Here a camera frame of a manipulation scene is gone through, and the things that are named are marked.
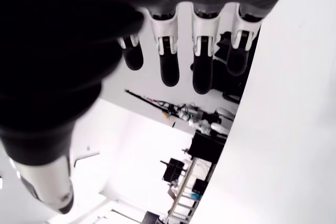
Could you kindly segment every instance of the white panel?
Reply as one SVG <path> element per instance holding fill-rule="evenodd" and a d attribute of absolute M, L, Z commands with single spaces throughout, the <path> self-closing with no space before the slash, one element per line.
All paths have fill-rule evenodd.
<path fill-rule="evenodd" d="M 191 224 L 336 223 L 336 2 L 280 0 Z"/>

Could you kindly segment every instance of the light fixture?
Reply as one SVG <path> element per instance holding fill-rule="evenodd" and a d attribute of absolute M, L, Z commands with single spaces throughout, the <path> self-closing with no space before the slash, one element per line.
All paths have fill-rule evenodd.
<path fill-rule="evenodd" d="M 82 166 L 88 161 L 88 159 L 90 159 L 90 162 L 91 162 L 92 160 L 95 160 L 96 158 L 100 158 L 100 153 L 99 152 L 94 153 L 94 154 L 90 154 L 88 156 L 83 156 L 83 157 L 76 158 L 75 162 L 73 163 L 73 166 L 74 166 L 74 168 L 77 168 L 77 166 L 79 166 L 79 163 Z"/>
<path fill-rule="evenodd" d="M 9 162 L 10 162 L 11 166 L 12 166 L 14 169 L 16 169 L 15 164 L 14 164 L 14 161 L 13 161 L 11 158 L 9 158 Z"/>

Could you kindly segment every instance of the black fingertip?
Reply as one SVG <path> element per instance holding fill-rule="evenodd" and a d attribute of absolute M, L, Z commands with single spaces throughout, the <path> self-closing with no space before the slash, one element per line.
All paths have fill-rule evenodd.
<path fill-rule="evenodd" d="M 126 65 L 129 69 L 137 71 L 143 65 L 143 55 L 140 43 L 136 47 L 123 49 Z"/>
<path fill-rule="evenodd" d="M 161 79 L 168 87 L 175 86 L 180 79 L 177 54 L 160 55 Z"/>
<path fill-rule="evenodd" d="M 247 67 L 249 51 L 243 48 L 234 49 L 230 46 L 229 53 L 227 55 L 226 69 L 233 76 L 242 75 Z"/>
<path fill-rule="evenodd" d="M 212 57 L 194 55 L 193 71 L 194 90 L 198 94 L 206 94 L 212 85 Z"/>
<path fill-rule="evenodd" d="M 69 202 L 69 204 L 66 205 L 65 207 L 59 209 L 58 211 L 61 214 L 66 215 L 72 209 L 73 203 L 74 203 L 74 195 L 71 195 L 71 201 Z"/>

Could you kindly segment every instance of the robotic hand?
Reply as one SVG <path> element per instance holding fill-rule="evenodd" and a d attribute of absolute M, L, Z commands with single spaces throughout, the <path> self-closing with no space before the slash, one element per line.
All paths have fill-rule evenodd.
<path fill-rule="evenodd" d="M 2 0 L 0 138 L 33 197 L 62 214 L 71 209 L 71 134 L 76 119 L 97 99 L 102 79 L 116 68 L 122 51 L 138 46 L 143 15 L 135 7 L 150 11 L 163 82 L 176 85 L 175 7 L 181 1 L 194 3 L 193 85 L 198 93 L 211 87 L 211 59 L 219 12 L 225 3 L 238 3 L 227 67 L 240 74 L 262 19 L 277 2 Z M 134 63 L 134 55 L 142 57 L 140 52 L 139 47 L 136 54 L 128 51 L 127 61 L 134 70 L 142 66 L 141 59 Z"/>

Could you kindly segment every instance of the metal pole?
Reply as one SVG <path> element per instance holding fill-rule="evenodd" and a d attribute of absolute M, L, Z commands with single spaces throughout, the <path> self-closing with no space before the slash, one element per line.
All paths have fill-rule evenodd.
<path fill-rule="evenodd" d="M 184 193 L 184 188 L 186 187 L 187 183 L 188 183 L 188 180 L 192 174 L 192 171 L 196 165 L 196 162 L 197 162 L 197 157 L 195 157 L 187 171 L 187 173 L 185 174 L 185 177 L 182 181 L 182 184 L 181 184 L 181 189 L 178 191 L 178 194 L 176 195 L 176 198 L 174 200 L 174 203 L 173 203 L 173 206 L 172 208 L 169 210 L 169 213 L 167 215 L 167 218 L 165 219 L 164 223 L 167 224 L 168 221 L 169 221 L 169 217 L 171 217 L 173 214 L 174 214 L 174 211 L 177 207 L 177 204 L 179 203 L 179 200 L 180 198 L 182 197 L 182 194 Z"/>
<path fill-rule="evenodd" d="M 209 182 L 209 181 L 210 181 L 210 179 L 211 179 L 211 177 L 212 177 L 212 174 L 214 173 L 215 168 L 216 168 L 216 164 L 211 163 L 209 172 L 208 172 L 208 174 L 207 174 L 206 177 L 205 177 L 205 181 L 206 181 L 206 182 Z"/>

